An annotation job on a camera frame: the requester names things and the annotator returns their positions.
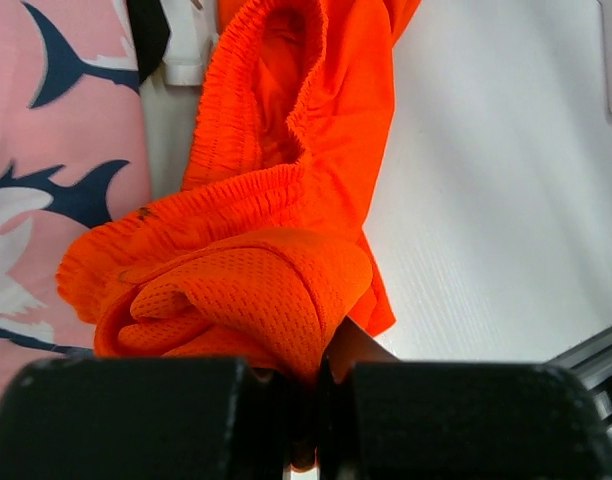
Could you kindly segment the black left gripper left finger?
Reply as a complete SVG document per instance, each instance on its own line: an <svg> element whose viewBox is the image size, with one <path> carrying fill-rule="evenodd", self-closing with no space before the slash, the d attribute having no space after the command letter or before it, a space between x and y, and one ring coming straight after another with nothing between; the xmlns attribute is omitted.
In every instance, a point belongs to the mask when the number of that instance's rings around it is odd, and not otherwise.
<svg viewBox="0 0 612 480"><path fill-rule="evenodd" d="M285 479L316 463L311 398L241 358L68 358L0 399L0 479Z"/></svg>

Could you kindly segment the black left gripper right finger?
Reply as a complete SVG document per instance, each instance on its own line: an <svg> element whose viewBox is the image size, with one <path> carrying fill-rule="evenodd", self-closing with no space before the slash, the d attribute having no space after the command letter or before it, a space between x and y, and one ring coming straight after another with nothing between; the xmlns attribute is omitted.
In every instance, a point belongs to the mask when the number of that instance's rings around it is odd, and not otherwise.
<svg viewBox="0 0 612 480"><path fill-rule="evenodd" d="M549 362L361 362L321 371L324 479L612 479L591 393Z"/></svg>

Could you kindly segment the orange shorts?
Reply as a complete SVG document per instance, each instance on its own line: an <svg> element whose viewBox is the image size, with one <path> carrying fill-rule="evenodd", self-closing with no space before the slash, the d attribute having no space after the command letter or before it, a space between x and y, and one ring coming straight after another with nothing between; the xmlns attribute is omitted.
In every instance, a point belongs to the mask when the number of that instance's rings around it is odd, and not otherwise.
<svg viewBox="0 0 612 480"><path fill-rule="evenodd" d="M242 356L305 386L394 324L363 226L414 1L222 1L178 193L83 234L57 290L102 357Z"/></svg>

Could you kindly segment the pink patterned shorts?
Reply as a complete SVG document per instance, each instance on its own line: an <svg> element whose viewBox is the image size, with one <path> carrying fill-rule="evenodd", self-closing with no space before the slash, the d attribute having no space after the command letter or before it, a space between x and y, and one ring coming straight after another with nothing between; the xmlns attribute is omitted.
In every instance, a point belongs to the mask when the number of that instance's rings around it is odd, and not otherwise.
<svg viewBox="0 0 612 480"><path fill-rule="evenodd" d="M122 1L0 1L0 339L88 347L55 274L89 229L146 203L140 79Z"/></svg>

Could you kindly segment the black shorts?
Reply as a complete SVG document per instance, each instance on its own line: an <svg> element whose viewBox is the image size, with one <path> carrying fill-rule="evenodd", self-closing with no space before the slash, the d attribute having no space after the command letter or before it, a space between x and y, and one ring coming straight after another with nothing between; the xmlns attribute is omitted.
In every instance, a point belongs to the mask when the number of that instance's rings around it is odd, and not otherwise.
<svg viewBox="0 0 612 480"><path fill-rule="evenodd" d="M127 0L126 7L139 82L143 84L163 61L170 39L170 26L161 0Z"/></svg>

